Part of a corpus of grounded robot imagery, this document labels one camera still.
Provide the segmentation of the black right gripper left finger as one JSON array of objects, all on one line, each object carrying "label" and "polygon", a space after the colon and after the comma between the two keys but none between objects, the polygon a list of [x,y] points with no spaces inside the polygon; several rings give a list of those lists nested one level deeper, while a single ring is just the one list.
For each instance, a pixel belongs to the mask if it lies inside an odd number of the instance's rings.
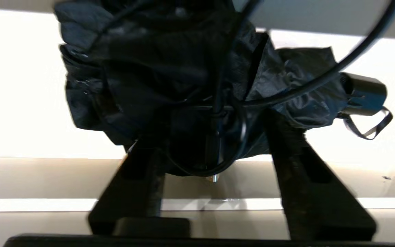
[{"label": "black right gripper left finger", "polygon": [[122,218],[159,217],[165,169],[160,143],[137,141],[88,215],[95,235],[112,235]]}]

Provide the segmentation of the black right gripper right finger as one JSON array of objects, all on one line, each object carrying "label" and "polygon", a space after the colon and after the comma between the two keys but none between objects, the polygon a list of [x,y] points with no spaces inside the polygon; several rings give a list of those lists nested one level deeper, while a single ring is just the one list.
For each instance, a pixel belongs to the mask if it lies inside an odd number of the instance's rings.
[{"label": "black right gripper right finger", "polygon": [[291,240],[371,241],[375,220],[306,141],[276,111],[266,137]]}]

